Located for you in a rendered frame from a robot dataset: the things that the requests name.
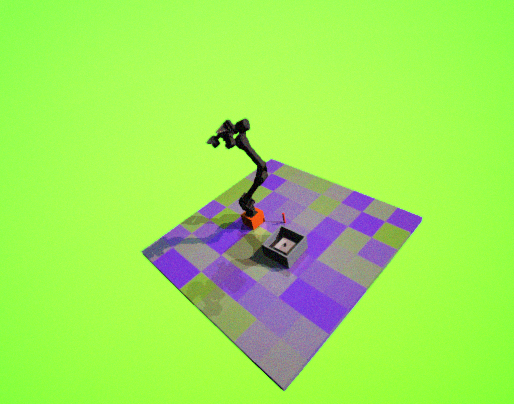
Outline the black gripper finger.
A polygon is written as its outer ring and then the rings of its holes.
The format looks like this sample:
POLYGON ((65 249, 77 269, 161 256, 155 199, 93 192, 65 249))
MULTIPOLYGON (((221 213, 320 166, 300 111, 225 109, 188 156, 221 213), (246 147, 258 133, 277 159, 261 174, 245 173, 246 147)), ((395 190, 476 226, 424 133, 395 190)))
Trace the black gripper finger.
POLYGON ((225 121, 223 121, 223 123, 217 128, 215 133, 222 133, 222 132, 229 133, 230 131, 231 131, 230 127, 227 125, 227 123, 225 121))
POLYGON ((218 144, 215 142, 215 140, 213 139, 213 137, 212 137, 212 136, 210 136, 210 137, 208 138, 208 140, 206 141, 206 144, 212 144, 212 145, 213 145, 213 147, 216 147, 216 146, 218 145, 218 144))

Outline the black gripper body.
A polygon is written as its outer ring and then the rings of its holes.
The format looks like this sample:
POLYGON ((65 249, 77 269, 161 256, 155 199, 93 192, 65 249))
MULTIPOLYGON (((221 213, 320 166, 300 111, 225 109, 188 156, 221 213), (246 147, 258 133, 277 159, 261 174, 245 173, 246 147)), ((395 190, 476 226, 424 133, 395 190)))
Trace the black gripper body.
MULTIPOLYGON (((232 121, 230 119, 225 119, 225 122, 231 129, 231 131, 229 133, 234 134, 235 125, 232 123, 232 121)), ((220 141, 218 140, 219 138, 222 138, 223 140, 225 140, 228 137, 229 133, 222 132, 222 133, 217 133, 216 135, 212 135, 213 139, 218 144, 216 147, 213 147, 213 148, 217 148, 220 145, 220 141)))

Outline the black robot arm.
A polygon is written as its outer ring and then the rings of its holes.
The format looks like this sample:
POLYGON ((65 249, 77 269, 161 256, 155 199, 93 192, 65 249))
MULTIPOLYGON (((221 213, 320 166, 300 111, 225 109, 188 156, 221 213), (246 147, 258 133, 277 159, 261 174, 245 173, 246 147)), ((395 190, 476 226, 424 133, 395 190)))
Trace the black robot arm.
POLYGON ((253 149, 253 147, 250 145, 249 139, 246 136, 246 131, 251 129, 249 120, 246 117, 244 117, 236 123, 234 123, 234 125, 234 134, 229 133, 228 138, 226 138, 225 140, 222 139, 223 141, 225 141, 225 148, 229 150, 234 146, 237 146, 239 149, 243 150, 257 166, 256 177, 254 179, 253 185, 251 186, 249 191, 247 193, 244 192, 241 198, 238 200, 241 208, 246 211, 245 216, 252 218, 258 213, 258 211, 256 211, 255 207, 253 206, 255 200, 252 199, 252 195, 268 177, 267 167, 266 162, 253 149), (234 138, 233 136, 237 133, 239 134, 234 138))

